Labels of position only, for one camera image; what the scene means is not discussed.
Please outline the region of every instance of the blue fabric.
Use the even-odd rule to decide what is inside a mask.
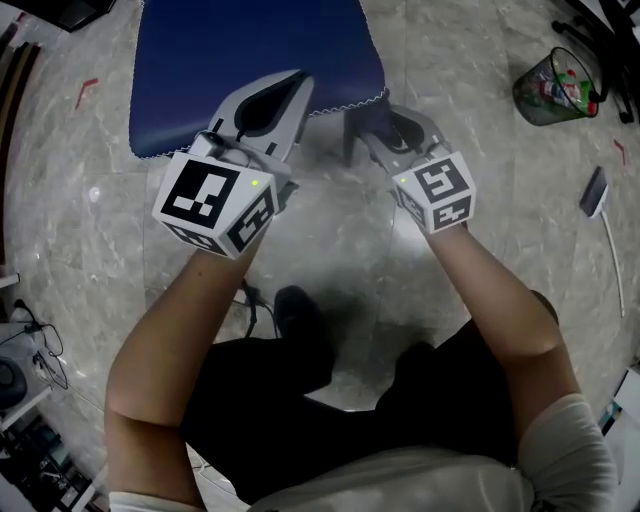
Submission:
[[[189,146],[230,92],[291,69],[315,79],[311,112],[381,94],[384,72],[358,0],[146,0],[131,149],[150,157]]]

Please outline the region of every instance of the forearm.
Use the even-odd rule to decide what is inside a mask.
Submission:
[[[529,289],[462,226],[427,240],[503,364],[542,355],[562,344],[553,317]]]
[[[257,251],[238,260],[197,251],[131,332],[111,368],[107,406],[177,427],[202,362]]]

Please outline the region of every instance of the white shirt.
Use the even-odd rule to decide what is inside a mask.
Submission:
[[[267,496],[249,512],[609,511],[616,470],[589,405],[568,395],[522,438],[517,468],[440,448],[392,450]],[[111,493],[112,512],[192,512],[183,504]]]

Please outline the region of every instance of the fiducial marker cube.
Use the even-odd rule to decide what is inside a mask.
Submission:
[[[272,174],[175,153],[153,217],[183,242],[235,259],[277,211]]]
[[[398,202],[428,233],[473,217],[476,186],[460,152],[393,177]]]

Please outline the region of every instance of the green wastebasket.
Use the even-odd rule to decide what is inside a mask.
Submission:
[[[570,51],[556,47],[513,84],[513,100],[522,117],[536,126],[598,115],[589,100],[593,80]]]

